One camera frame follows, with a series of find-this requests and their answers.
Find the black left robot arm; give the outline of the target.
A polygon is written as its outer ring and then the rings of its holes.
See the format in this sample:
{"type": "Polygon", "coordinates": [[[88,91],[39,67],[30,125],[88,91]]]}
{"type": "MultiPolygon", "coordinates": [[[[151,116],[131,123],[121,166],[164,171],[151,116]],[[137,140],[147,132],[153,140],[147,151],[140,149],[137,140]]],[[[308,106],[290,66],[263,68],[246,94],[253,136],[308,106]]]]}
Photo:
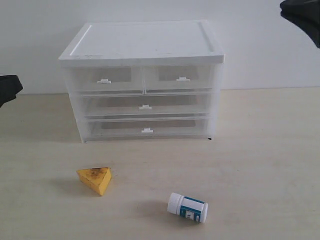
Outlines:
{"type": "Polygon", "coordinates": [[[23,85],[17,75],[2,75],[0,77],[0,107],[17,98],[23,90],[23,85]]]}

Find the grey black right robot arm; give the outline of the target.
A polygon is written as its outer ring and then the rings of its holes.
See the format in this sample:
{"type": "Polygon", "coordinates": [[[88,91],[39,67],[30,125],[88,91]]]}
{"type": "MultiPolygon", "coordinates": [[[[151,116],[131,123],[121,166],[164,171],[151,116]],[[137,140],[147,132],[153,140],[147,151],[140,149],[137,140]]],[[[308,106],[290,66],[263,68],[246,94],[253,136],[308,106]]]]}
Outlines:
{"type": "Polygon", "coordinates": [[[320,48],[320,1],[284,0],[280,3],[280,16],[293,23],[320,48]]]}

